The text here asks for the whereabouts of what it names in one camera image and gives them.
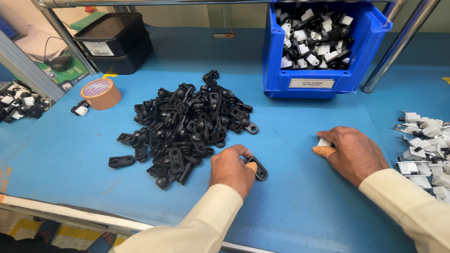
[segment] computer mouse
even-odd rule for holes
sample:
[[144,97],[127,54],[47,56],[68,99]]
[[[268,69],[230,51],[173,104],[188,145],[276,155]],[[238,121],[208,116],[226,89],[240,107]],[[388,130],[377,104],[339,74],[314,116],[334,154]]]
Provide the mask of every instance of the computer mouse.
[[56,72],[63,72],[70,68],[73,62],[73,57],[71,54],[60,55],[53,58],[48,66]]

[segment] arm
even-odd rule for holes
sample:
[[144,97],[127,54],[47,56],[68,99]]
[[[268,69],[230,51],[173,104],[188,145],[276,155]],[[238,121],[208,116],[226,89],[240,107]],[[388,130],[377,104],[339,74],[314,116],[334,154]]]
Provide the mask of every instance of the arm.
[[252,153],[236,145],[211,158],[209,189],[178,226],[155,226],[139,232],[111,252],[219,252],[255,180],[255,172],[244,166],[241,155],[249,158]]
[[366,135],[338,126],[317,136],[334,143],[314,147],[370,200],[392,217],[415,241],[419,253],[450,253],[450,205],[390,169],[380,148]]

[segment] cream shirt sleeve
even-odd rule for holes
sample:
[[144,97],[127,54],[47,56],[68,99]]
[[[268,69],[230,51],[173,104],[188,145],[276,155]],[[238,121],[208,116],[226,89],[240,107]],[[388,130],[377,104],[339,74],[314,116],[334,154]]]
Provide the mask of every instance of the cream shirt sleeve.
[[113,253],[217,253],[243,204],[231,187],[213,185],[175,227],[155,226],[128,238]]
[[403,228],[419,253],[450,253],[450,204],[437,201],[394,169],[373,173],[359,190]]

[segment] roll of tape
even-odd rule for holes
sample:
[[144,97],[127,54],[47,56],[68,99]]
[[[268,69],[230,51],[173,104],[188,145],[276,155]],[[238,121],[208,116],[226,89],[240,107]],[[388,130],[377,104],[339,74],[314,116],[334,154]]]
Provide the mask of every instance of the roll of tape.
[[106,110],[122,99],[117,86],[109,78],[101,78],[86,84],[80,91],[80,95],[95,110]]

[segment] bin label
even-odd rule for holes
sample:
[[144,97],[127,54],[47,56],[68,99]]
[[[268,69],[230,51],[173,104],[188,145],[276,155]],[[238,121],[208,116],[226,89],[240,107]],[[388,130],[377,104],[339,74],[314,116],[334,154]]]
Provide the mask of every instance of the bin label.
[[84,45],[90,51],[91,54],[97,56],[114,56],[114,54],[109,49],[106,42],[87,42],[83,41]]
[[289,84],[289,88],[316,88],[316,89],[331,89],[333,88],[333,79],[300,79],[293,78]]

